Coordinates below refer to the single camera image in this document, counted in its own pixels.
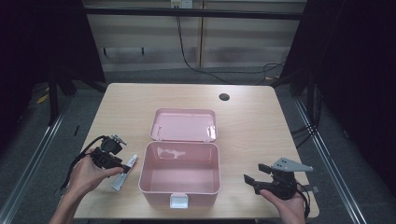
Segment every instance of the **gray floor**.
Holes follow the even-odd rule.
[[[224,73],[215,75],[223,80],[238,85],[266,85],[274,81],[278,74],[274,69],[264,77],[264,73],[250,74],[262,71],[262,67],[239,68],[210,68],[210,72],[243,71],[248,73]],[[145,71],[124,71],[106,73],[107,83],[111,82],[140,82],[140,83],[201,83],[228,84],[213,77],[214,74],[197,73],[190,69],[163,69]],[[91,127],[96,110],[103,94],[91,90],[84,84],[77,83],[78,92],[74,97],[61,95],[61,105],[69,106],[64,111],[64,118],[53,140],[49,144],[44,159],[37,165],[37,172],[32,182],[27,186],[18,210],[12,215],[12,223],[46,223],[59,202],[59,196],[53,194],[64,181],[69,163],[80,151],[85,137]],[[29,160],[34,156],[42,136],[48,129],[49,101],[36,104],[35,100],[42,91],[33,94],[32,102],[27,108],[19,131],[7,146],[7,153],[0,159],[0,205],[4,207],[12,191],[16,188],[20,177],[24,174]],[[289,86],[276,88],[276,94],[285,114],[291,131],[304,126],[301,115],[295,104],[295,97],[290,95]],[[319,132],[322,135],[332,158],[342,173],[346,184],[359,203],[359,207],[367,223],[392,223],[396,220],[396,202],[388,193],[381,179],[364,161],[359,149],[354,143],[345,138],[343,128],[336,117],[323,106]],[[304,137],[295,139],[296,145]],[[310,223],[353,223],[339,195],[332,178],[323,164],[322,158],[311,139],[298,148],[302,162],[312,165],[315,172],[309,173],[311,184],[320,188],[315,195],[320,214],[309,220]],[[279,223],[278,219],[269,220]],[[89,220],[76,220],[75,223],[88,223]],[[91,220],[90,223],[120,223],[119,220]]]

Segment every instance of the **human hand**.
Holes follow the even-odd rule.
[[[93,152],[93,148],[87,150],[87,155],[73,169],[67,194],[84,197],[88,192],[96,189],[106,177],[123,172],[121,167],[111,169],[97,167],[89,155],[91,152]]]
[[[305,224],[304,199],[297,192],[285,201],[266,189],[260,190],[260,195],[276,207],[284,224]]]

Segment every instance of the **wooden table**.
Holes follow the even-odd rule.
[[[227,93],[230,100],[219,95]],[[159,108],[211,109],[216,113],[220,152],[221,189],[210,207],[171,209],[152,206],[138,187],[144,152],[152,141],[149,131]],[[98,109],[84,147],[100,135],[117,133],[128,146],[117,155],[127,162],[139,159],[122,187],[110,187],[115,176],[105,179],[81,202],[76,218],[264,218],[278,217],[275,207],[254,194],[243,174],[271,182],[258,163],[273,164],[281,157],[300,162],[290,130],[274,89],[259,86],[111,84]],[[308,184],[305,173],[296,178]],[[311,196],[310,217],[319,213]]]

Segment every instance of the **forearm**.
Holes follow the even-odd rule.
[[[72,223],[74,215],[78,209],[82,197],[77,197],[66,193],[52,216],[49,224],[67,224]]]

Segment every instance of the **pink box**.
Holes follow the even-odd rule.
[[[159,109],[147,146],[139,188],[152,205],[210,206],[219,193],[215,113]]]

